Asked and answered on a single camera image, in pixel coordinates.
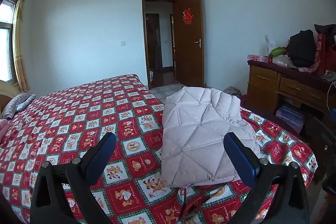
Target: curtain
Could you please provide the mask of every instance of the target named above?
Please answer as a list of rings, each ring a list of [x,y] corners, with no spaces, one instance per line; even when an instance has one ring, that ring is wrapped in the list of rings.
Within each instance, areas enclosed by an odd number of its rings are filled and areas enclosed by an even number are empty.
[[[27,82],[25,66],[23,58],[20,51],[20,35],[21,35],[21,22],[23,16],[23,6],[25,0],[18,0],[14,10],[13,17],[13,57],[14,57],[14,66],[16,72],[16,79],[20,89],[23,92],[27,92],[30,88]]]

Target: quilted puffer jacket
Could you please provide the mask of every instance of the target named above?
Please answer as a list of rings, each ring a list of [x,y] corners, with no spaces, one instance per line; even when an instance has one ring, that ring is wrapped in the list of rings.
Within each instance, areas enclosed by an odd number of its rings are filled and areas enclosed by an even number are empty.
[[[238,180],[223,139],[234,132],[260,158],[255,132],[240,116],[240,100],[216,89],[185,87],[163,110],[162,178],[170,187]]]

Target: window pane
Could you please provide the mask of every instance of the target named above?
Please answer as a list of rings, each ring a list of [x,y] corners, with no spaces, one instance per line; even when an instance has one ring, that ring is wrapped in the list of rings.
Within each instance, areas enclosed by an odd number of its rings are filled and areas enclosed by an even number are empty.
[[[12,23],[14,3],[4,0],[0,5],[0,22]]]
[[[12,80],[9,62],[9,30],[0,29],[0,80]]]

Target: plaid cloth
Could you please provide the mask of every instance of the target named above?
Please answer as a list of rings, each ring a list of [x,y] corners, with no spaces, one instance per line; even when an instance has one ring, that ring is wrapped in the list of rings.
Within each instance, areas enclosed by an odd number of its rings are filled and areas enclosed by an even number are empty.
[[[165,187],[160,176],[163,107],[137,75],[35,99],[15,115],[0,144],[0,190],[19,219],[28,223],[41,163],[69,163],[112,132],[117,136],[116,150],[90,189],[113,223],[227,223],[249,192],[241,181],[187,189]],[[256,131],[263,156],[277,164],[296,161],[308,186],[317,168],[309,147],[246,109],[241,109],[241,115]],[[86,223],[70,187],[63,188],[76,219]],[[265,216],[274,192],[275,187],[257,219]]]

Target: headboard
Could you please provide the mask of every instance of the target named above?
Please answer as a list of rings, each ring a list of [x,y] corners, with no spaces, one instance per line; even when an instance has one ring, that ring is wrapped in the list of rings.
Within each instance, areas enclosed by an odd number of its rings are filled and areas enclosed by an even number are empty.
[[[11,84],[0,80],[0,113],[8,102],[18,94],[20,94],[20,92]]]

